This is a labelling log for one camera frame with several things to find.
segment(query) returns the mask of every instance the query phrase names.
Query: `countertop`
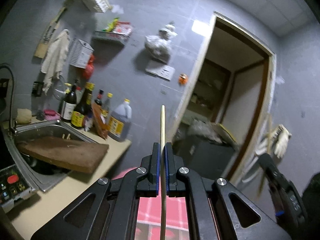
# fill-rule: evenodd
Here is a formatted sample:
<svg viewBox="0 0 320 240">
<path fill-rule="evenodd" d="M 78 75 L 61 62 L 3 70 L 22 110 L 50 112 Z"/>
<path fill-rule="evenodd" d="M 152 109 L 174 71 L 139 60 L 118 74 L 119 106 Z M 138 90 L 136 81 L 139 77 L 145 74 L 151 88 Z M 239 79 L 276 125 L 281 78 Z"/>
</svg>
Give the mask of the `countertop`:
<svg viewBox="0 0 320 240">
<path fill-rule="evenodd" d="M 108 153 L 93 174 L 73 171 L 47 193 L 38 191 L 7 214 L 13 226 L 25 240 L 29 240 L 34 232 L 70 204 L 97 179 L 105 176 L 131 144 L 129 140 L 117 142 L 110 137 L 104 140 L 90 131 L 81 130 L 80 132 L 97 143 L 108 144 Z"/>
</svg>

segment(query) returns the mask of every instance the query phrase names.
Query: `wooden plank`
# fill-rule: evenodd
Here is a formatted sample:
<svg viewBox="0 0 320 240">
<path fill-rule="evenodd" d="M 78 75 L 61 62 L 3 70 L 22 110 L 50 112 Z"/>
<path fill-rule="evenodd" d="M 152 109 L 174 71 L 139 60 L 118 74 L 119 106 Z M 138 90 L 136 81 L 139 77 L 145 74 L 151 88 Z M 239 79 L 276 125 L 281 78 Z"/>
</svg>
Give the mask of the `wooden plank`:
<svg viewBox="0 0 320 240">
<path fill-rule="evenodd" d="M 93 173 L 107 153 L 106 144 L 42 137 L 17 145 L 17 149 L 41 161 L 65 169 Z"/>
<path fill-rule="evenodd" d="M 164 145 L 165 145 L 165 108 L 161 106 L 160 114 L 160 150 L 161 150 L 161 167 L 160 167 L 160 180 L 161 180 L 161 227 L 160 227 L 160 240 L 165 240 L 165 227 L 167 216 L 167 187 L 165 180 L 165 166 L 164 166 Z"/>
</svg>

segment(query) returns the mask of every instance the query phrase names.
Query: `doorway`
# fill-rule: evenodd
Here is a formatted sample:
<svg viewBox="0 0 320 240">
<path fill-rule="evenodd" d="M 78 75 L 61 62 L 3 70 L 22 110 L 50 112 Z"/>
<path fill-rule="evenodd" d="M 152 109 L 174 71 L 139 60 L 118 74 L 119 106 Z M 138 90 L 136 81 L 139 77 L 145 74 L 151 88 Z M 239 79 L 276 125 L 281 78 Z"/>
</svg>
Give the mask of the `doorway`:
<svg viewBox="0 0 320 240">
<path fill-rule="evenodd" d="M 210 28 L 213 32 L 202 44 L 168 139 L 180 132 L 179 127 L 188 129 L 194 119 L 221 123 L 239 146 L 223 172 L 236 185 L 271 107 L 276 55 L 257 37 L 219 13 L 214 13 Z M 214 102 L 198 95 L 199 87 L 203 94 L 207 91 L 207 98 L 214 90 Z"/>
</svg>

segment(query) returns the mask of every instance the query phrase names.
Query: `wooden board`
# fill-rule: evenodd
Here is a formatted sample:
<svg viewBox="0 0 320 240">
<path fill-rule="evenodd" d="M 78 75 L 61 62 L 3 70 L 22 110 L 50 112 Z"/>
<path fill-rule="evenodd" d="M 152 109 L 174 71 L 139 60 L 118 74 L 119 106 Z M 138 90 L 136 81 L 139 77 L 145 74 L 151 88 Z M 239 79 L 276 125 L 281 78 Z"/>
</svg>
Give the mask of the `wooden board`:
<svg viewBox="0 0 320 240">
<path fill-rule="evenodd" d="M 109 145 L 47 136 L 20 143 L 17 148 L 24 154 L 62 168 L 93 173 Z"/>
</svg>

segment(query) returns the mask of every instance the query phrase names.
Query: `soy sauce bottle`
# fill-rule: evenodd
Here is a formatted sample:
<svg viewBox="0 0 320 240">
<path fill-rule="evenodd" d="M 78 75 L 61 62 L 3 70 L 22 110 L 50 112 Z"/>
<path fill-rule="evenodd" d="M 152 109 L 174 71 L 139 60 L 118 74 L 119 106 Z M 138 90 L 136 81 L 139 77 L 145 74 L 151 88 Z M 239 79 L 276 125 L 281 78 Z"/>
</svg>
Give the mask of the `soy sauce bottle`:
<svg viewBox="0 0 320 240">
<path fill-rule="evenodd" d="M 93 83 L 87 82 L 85 84 L 85 90 L 82 95 L 82 98 L 73 110 L 71 117 L 71 126 L 76 129 L 81 129 L 83 127 L 84 118 L 91 109 L 91 97 L 93 89 Z"/>
</svg>

